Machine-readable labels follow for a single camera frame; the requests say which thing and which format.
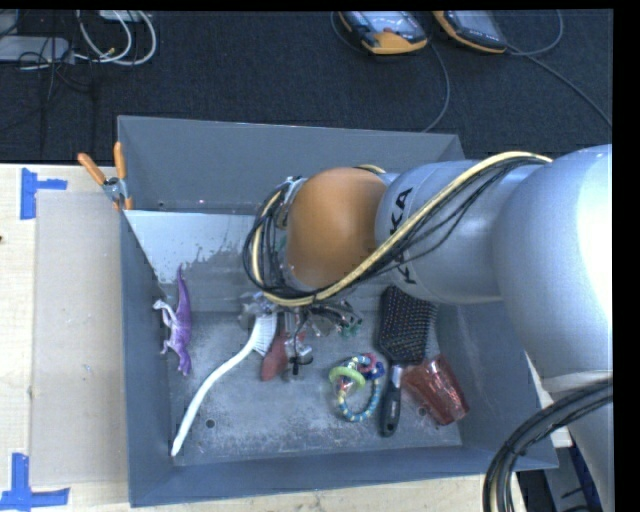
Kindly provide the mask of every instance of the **bin floor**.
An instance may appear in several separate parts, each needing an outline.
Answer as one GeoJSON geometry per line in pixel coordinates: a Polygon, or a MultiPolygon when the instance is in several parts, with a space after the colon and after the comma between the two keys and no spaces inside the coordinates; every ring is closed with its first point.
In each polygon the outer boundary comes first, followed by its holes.
{"type": "MultiPolygon", "coordinates": [[[[351,302],[357,307],[357,301],[351,302]]],[[[456,424],[436,426],[406,391],[400,425],[391,437],[383,438],[378,433],[379,411],[362,423],[350,423],[339,415],[328,380],[329,370],[357,353],[373,351],[380,356],[374,347],[376,312],[368,311],[363,316],[363,325],[355,337],[344,338],[335,333],[315,338],[308,333],[305,343],[313,348],[314,359],[300,367],[299,380],[276,377],[261,381],[262,356],[252,352],[209,390],[175,463],[461,445],[456,424]]],[[[193,313],[191,374],[184,377],[177,371],[178,358],[173,352],[167,356],[174,435],[200,384],[246,341],[237,315],[193,313]]],[[[366,407],[370,386],[367,383],[348,398],[352,409],[366,407]]]]}

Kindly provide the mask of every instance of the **orange handle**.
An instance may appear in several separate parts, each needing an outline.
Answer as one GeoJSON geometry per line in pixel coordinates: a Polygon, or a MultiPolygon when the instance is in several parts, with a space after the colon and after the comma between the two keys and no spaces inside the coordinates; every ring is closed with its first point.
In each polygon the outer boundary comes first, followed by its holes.
{"type": "Polygon", "coordinates": [[[89,155],[86,153],[78,153],[78,163],[87,170],[98,185],[102,186],[105,184],[107,177],[89,155]]]}
{"type": "Polygon", "coordinates": [[[122,143],[116,142],[113,145],[113,161],[116,164],[116,172],[118,178],[123,180],[127,177],[127,166],[124,163],[124,155],[122,154],[122,143]]]}

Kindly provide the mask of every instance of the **yellow cable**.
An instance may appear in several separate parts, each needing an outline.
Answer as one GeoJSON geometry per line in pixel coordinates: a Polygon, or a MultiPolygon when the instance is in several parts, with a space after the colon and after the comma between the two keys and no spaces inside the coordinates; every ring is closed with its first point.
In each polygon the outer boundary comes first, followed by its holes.
{"type": "MultiPolygon", "coordinates": [[[[378,260],[382,258],[398,241],[400,241],[426,214],[428,214],[433,208],[435,208],[440,202],[447,198],[452,192],[455,191],[459,186],[464,184],[466,181],[473,178],[478,173],[484,171],[488,167],[495,165],[504,160],[509,160],[511,158],[536,158],[543,162],[549,163],[553,160],[546,156],[537,155],[535,153],[529,153],[526,151],[507,151],[505,153],[500,153],[498,155],[491,156],[478,162],[477,164],[471,166],[465,172],[460,174],[457,178],[452,180],[448,185],[446,185],[440,192],[438,192],[435,196],[425,202],[419,210],[417,210],[413,215],[411,215],[407,221],[396,230],[396,232],[387,238],[373,253],[369,255],[360,265],[358,265],[352,272],[347,274],[343,279],[334,283],[329,288],[315,294],[315,295],[307,295],[304,297],[299,297],[295,299],[286,299],[283,297],[279,297],[269,292],[264,292],[265,298],[273,302],[274,304],[278,304],[280,306],[285,307],[300,307],[300,306],[308,306],[312,304],[314,301],[320,301],[328,299],[333,295],[341,292],[351,283],[353,283],[356,279],[358,279],[362,274],[364,274],[371,266],[373,266],[378,260]]],[[[275,198],[269,202],[266,209],[273,203],[275,198]]],[[[261,229],[256,230],[254,235],[254,241],[252,244],[252,259],[253,259],[253,271],[256,279],[260,284],[263,284],[262,278],[259,275],[258,268],[258,246],[256,240],[259,238],[261,233],[261,229]]]]}

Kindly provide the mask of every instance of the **gray metal tray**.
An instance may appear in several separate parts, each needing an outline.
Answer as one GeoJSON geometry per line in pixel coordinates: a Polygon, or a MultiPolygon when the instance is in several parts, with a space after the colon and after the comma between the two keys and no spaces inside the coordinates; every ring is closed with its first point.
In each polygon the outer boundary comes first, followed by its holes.
{"type": "MultiPolygon", "coordinates": [[[[171,458],[195,389],[246,342],[237,299],[251,287],[238,240],[250,219],[245,216],[273,186],[289,175],[340,165],[374,163],[404,172],[464,156],[454,135],[129,116],[118,119],[118,138],[136,204],[120,229],[133,506],[483,473],[500,444],[538,410],[525,354],[496,303],[442,306],[438,315],[440,349],[471,408],[463,420],[436,428],[408,397],[401,428],[390,438],[377,434],[376,418],[352,425],[337,417],[327,372],[373,348],[384,284],[374,283],[351,298],[365,316],[358,337],[311,340],[315,359],[298,382],[261,382],[261,358],[252,353],[213,386],[183,452],[171,458]],[[198,222],[233,227],[220,238],[198,222]],[[194,297],[194,370],[187,378],[176,371],[174,354],[160,355],[166,328],[151,308],[157,298],[175,295],[176,262],[185,263],[194,297]],[[212,428],[207,420],[214,420],[212,428]]],[[[545,440],[520,458],[518,469],[556,465],[545,440]]]]}

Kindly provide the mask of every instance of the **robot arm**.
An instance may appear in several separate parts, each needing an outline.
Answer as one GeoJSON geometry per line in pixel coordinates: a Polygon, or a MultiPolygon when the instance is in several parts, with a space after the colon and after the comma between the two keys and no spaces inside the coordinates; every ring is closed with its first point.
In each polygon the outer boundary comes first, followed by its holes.
{"type": "MultiPolygon", "coordinates": [[[[406,293],[436,303],[503,301],[543,386],[554,386],[549,391],[608,377],[611,149],[553,162],[510,152],[400,175],[323,171],[302,183],[290,204],[278,199],[284,194],[268,203],[277,211],[280,201],[288,211],[280,223],[286,250],[272,265],[284,271],[270,279],[257,264],[273,261],[258,257],[268,252],[261,242],[270,238],[268,223],[248,238],[253,265],[245,267],[284,307],[331,300],[383,273],[406,293]]],[[[603,502],[613,506],[612,412],[596,412],[570,430],[603,502]]]]}

